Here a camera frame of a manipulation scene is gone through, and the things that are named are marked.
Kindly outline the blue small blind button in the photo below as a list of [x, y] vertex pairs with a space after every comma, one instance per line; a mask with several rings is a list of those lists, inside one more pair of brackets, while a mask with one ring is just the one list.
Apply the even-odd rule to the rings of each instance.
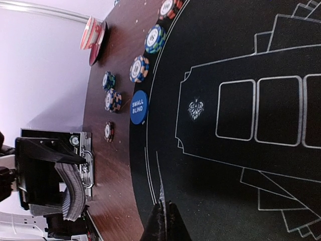
[[138, 90], [130, 104], [130, 119], [131, 122], [135, 125], [142, 124], [146, 117], [148, 112], [148, 95], [142, 91]]

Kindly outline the blue card deck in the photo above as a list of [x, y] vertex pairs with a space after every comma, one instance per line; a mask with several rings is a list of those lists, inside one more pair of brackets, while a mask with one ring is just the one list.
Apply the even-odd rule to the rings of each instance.
[[63, 193], [63, 219], [76, 221], [82, 214], [86, 198], [80, 173], [76, 164], [56, 163], [55, 169], [66, 184]]

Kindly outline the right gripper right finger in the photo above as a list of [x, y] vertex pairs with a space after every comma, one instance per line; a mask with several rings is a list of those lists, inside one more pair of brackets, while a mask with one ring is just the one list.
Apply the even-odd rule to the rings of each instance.
[[166, 202], [166, 240], [192, 241], [175, 203]]

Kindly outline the green white chips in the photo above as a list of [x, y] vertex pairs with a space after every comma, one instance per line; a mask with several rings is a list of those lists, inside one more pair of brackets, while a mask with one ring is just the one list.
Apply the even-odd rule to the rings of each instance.
[[148, 32], [144, 47], [147, 53], [154, 54], [157, 53], [165, 44], [166, 32], [163, 27], [159, 24], [154, 25]]

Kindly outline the red black chips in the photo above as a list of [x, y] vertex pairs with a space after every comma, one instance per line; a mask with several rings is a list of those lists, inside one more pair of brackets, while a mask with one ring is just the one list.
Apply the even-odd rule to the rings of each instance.
[[160, 20], [174, 19], [183, 6], [181, 0], [165, 0], [160, 7], [158, 18]]

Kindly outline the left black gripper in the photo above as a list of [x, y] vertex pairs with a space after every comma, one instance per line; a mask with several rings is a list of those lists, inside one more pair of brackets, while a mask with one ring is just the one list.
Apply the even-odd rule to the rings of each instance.
[[62, 204], [56, 163], [85, 164], [59, 139], [19, 137], [15, 140], [15, 169], [21, 206]]

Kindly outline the blue white chip stack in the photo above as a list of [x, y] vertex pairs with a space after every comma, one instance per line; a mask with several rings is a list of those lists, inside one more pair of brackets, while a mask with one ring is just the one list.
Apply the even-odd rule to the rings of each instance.
[[115, 89], [107, 91], [105, 97], [105, 110], [109, 112], [119, 112], [122, 105], [122, 96]]

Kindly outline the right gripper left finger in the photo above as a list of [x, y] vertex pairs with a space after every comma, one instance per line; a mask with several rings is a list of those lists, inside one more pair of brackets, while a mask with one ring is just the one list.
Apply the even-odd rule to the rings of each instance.
[[148, 218], [148, 222], [140, 238], [140, 241], [165, 241], [166, 240], [166, 224], [164, 207], [161, 203], [157, 203]]

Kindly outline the blue white chips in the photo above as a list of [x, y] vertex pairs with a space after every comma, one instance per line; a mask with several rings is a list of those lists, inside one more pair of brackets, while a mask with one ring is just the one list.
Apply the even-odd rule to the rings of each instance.
[[149, 71], [149, 60], [142, 55], [139, 55], [133, 61], [130, 72], [129, 79], [131, 82], [140, 83], [146, 78]]

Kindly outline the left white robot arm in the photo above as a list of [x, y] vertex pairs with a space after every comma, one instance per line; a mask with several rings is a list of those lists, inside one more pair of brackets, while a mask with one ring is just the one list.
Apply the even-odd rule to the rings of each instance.
[[71, 240], [74, 236], [81, 236], [86, 240], [86, 222], [83, 218], [77, 221], [63, 220], [61, 214], [53, 214], [47, 217], [34, 216], [27, 211], [18, 213], [7, 211], [6, 204], [15, 205], [18, 202], [18, 191], [15, 168], [15, 149], [4, 145], [5, 137], [1, 134], [1, 233], [8, 233], [9, 240], [23, 239], [61, 239]]

